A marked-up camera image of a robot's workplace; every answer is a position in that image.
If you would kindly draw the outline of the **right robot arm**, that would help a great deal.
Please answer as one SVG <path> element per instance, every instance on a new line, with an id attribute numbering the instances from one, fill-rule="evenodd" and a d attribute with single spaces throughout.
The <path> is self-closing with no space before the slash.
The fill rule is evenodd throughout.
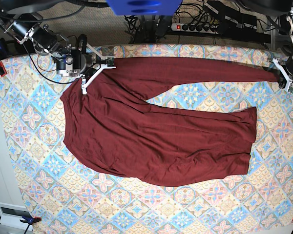
<path id="1" fill-rule="evenodd" d="M 20 45 L 30 41 L 39 55 L 50 55 L 56 72 L 63 78 L 87 79 L 98 74 L 103 57 L 81 34 L 73 45 L 62 33 L 55 33 L 40 11 L 50 9 L 58 0 L 0 0 L 0 29 Z"/>

